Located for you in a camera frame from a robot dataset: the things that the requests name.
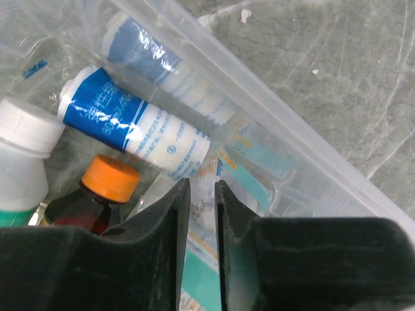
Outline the white green dropper bottle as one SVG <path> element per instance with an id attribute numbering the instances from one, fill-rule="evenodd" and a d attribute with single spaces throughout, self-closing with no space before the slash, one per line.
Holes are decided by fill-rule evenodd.
<path id="1" fill-rule="evenodd" d="M 1 100 L 1 226 L 27 225 L 49 186 L 44 160 L 51 156 L 64 124 L 21 100 Z"/>

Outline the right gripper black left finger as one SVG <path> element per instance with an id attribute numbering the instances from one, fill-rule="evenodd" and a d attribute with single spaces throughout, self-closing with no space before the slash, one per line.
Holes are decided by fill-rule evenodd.
<path id="1" fill-rule="evenodd" d="M 77 227 L 1 230 L 2 310 L 177 310 L 191 188 L 94 235 Z"/>

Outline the teal blister pack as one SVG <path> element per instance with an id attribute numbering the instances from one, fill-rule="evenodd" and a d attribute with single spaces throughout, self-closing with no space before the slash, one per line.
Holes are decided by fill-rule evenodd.
<path id="1" fill-rule="evenodd" d="M 214 212 L 191 207 L 180 310 L 220 310 L 219 260 Z"/>
<path id="2" fill-rule="evenodd" d="M 198 217 L 213 208 L 215 183 L 225 181 L 234 195 L 263 216 L 278 200 L 277 183 L 295 171 L 298 158 L 257 123 L 221 126 L 213 132 L 206 162 L 191 180 Z"/>

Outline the white blue medicine bottle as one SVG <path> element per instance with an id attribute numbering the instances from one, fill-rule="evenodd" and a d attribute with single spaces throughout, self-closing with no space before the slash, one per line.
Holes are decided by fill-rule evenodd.
<path id="1" fill-rule="evenodd" d="M 166 171 L 172 179 L 193 175 L 210 138 L 172 113 L 120 88 L 101 67 L 89 65 L 60 92 L 57 116 L 120 152 Z"/>

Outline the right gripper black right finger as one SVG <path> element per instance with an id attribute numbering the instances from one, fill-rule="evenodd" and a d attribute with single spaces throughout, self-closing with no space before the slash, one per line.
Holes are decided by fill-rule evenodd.
<path id="1" fill-rule="evenodd" d="M 385 218 L 263 218 L 215 184 L 223 310 L 413 310 L 414 245 Z"/>

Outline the clear plastic storage box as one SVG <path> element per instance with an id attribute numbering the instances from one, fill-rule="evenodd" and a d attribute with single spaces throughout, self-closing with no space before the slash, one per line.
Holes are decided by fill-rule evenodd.
<path id="1" fill-rule="evenodd" d="M 414 234 L 413 1 L 2 1 L 1 96 L 56 113 L 103 67 L 201 129 L 257 123 L 298 158 L 264 216 Z"/>

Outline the orange cap small bottle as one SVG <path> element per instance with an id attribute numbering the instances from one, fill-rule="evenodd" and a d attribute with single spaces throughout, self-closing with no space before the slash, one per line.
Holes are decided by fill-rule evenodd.
<path id="1" fill-rule="evenodd" d="M 101 235 L 121 223 L 120 208 L 130 201 L 139 180 L 139 173 L 131 166 L 97 155 L 80 179 L 78 189 L 51 201 L 40 224 L 70 225 Z"/>

